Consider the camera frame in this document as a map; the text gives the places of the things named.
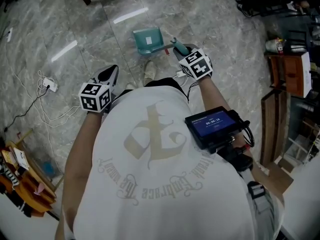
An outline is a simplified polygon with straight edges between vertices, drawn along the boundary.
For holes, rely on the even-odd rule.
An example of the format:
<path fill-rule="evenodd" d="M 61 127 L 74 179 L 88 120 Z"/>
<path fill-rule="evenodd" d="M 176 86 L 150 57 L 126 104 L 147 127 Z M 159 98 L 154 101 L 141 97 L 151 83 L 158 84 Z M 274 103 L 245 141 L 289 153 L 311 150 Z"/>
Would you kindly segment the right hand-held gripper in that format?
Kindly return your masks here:
<path fill-rule="evenodd" d="M 213 68 L 210 58 L 205 55 L 202 48 L 199 48 L 195 44 L 185 43 L 184 46 L 191 52 L 190 55 L 185 56 L 180 53 L 177 48 L 173 49 L 173 53 L 176 56 L 182 71 L 195 80 L 200 80 L 205 76 L 212 76 Z"/>

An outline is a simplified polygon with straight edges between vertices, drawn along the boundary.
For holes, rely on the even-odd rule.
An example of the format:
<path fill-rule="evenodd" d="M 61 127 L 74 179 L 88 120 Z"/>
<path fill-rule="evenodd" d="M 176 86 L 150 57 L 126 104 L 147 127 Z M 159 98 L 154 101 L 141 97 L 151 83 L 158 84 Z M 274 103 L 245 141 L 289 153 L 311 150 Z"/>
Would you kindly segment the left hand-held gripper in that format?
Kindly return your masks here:
<path fill-rule="evenodd" d="M 112 87 L 116 85 L 118 76 L 119 67 L 110 65 L 99 69 L 88 82 L 83 83 L 78 92 L 82 110 L 102 112 L 112 101 Z"/>

